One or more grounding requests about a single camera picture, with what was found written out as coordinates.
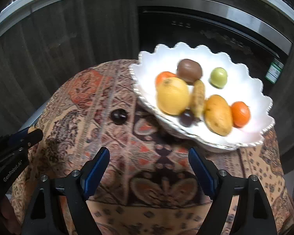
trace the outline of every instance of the patterned tablecloth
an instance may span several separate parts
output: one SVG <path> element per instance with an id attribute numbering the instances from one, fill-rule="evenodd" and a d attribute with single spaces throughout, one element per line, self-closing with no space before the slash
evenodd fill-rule
<path id="1" fill-rule="evenodd" d="M 198 187 L 188 163 L 187 150 L 195 143 L 165 133 L 136 102 L 128 70 L 133 62 L 118 60 L 84 70 L 52 96 L 38 122 L 44 138 L 29 150 L 30 165 L 13 185 L 12 205 L 20 221 L 34 181 L 43 174 L 66 176 L 106 146 L 110 164 L 88 201 L 103 235 L 196 234 L 211 201 Z M 115 125 L 109 117 L 117 108 L 128 112 L 123 125 Z M 260 178 L 278 231 L 294 223 L 294 205 L 285 188 L 274 130 L 265 135 L 262 147 L 205 155 L 233 176 Z M 74 234 L 62 200 L 69 232 Z M 237 200 L 232 200 L 222 234 L 230 231 Z"/>

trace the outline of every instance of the fruit bowl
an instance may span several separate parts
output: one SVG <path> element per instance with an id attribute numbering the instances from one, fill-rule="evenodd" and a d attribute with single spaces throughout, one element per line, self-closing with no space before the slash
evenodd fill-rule
<path id="1" fill-rule="evenodd" d="M 236 101 L 247 104 L 251 118 L 244 127 L 232 128 L 229 135 L 220 136 L 209 130 L 203 121 L 183 127 L 177 116 L 165 114 L 157 107 L 155 78 L 163 71 L 176 73 L 177 64 L 182 59 L 191 59 L 201 65 L 205 98 L 220 95 L 229 106 Z M 216 67 L 222 67 L 228 73 L 228 82 L 223 89 L 215 88 L 209 83 L 210 73 Z M 239 147 L 261 145 L 264 140 L 263 133 L 275 124 L 274 119 L 268 115 L 272 99 L 263 95 L 261 80 L 251 78 L 246 65 L 233 63 L 230 56 L 224 52 L 214 54 L 204 45 L 190 48 L 183 42 L 177 43 L 173 48 L 159 44 L 152 54 L 140 52 L 139 64 L 130 65 L 129 70 L 134 80 L 134 92 L 145 109 L 155 115 L 161 126 L 171 135 L 193 139 L 211 152 L 222 153 Z M 189 85 L 188 88 L 191 91 L 193 86 Z"/>

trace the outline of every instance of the orange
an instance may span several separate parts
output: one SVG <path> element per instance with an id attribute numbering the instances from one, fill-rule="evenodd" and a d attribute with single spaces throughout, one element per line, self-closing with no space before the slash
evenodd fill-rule
<path id="1" fill-rule="evenodd" d="M 232 117 L 235 127 L 243 127 L 250 120 L 250 110 L 248 106 L 242 101 L 237 101 L 232 104 Z"/>
<path id="2" fill-rule="evenodd" d="M 169 72 L 169 71 L 163 71 L 156 77 L 156 86 L 159 85 L 163 80 L 170 77 L 176 77 L 176 74 Z"/>

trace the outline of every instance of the round table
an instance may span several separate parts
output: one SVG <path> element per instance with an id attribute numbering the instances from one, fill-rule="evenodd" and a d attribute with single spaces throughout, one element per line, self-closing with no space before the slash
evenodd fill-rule
<path id="1" fill-rule="evenodd" d="M 110 164 L 87 202 L 103 234 L 197 233 L 211 201 L 198 187 L 188 163 L 187 150 L 195 143 L 168 135 L 137 103 L 128 70 L 135 62 L 117 60 L 91 67 L 54 93 L 37 124 L 44 138 L 29 150 L 30 164 L 13 184 L 12 205 L 21 222 L 41 175 L 66 176 L 105 146 Z M 115 125 L 109 116 L 118 108 L 129 115 L 123 125 Z M 259 177 L 278 231 L 294 223 L 294 204 L 285 188 L 274 130 L 267 132 L 260 147 L 224 154 L 203 152 L 233 176 Z M 75 234 L 62 198 L 68 230 Z M 231 229 L 237 200 L 232 200 L 222 234 Z"/>

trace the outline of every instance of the metal bolt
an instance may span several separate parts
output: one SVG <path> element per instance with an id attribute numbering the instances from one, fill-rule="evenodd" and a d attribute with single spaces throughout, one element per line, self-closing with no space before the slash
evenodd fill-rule
<path id="1" fill-rule="evenodd" d="M 252 180 L 254 180 L 254 181 L 257 181 L 257 180 L 258 180 L 258 177 L 257 177 L 256 175 L 254 175 L 254 174 L 251 175 L 250 178 L 251 178 Z"/>
<path id="2" fill-rule="evenodd" d="M 46 181 L 49 177 L 47 175 L 42 175 L 40 180 L 41 181 Z"/>
<path id="3" fill-rule="evenodd" d="M 75 169 L 75 170 L 72 171 L 72 176 L 73 176 L 73 177 L 76 177 L 76 176 L 78 176 L 79 174 L 80 174 L 80 171 L 79 171 L 78 169 Z"/>
<path id="4" fill-rule="evenodd" d="M 220 174 L 221 176 L 225 177 L 226 174 L 227 174 L 227 172 L 226 172 L 226 170 L 221 169 L 221 170 L 219 170 L 219 174 Z"/>

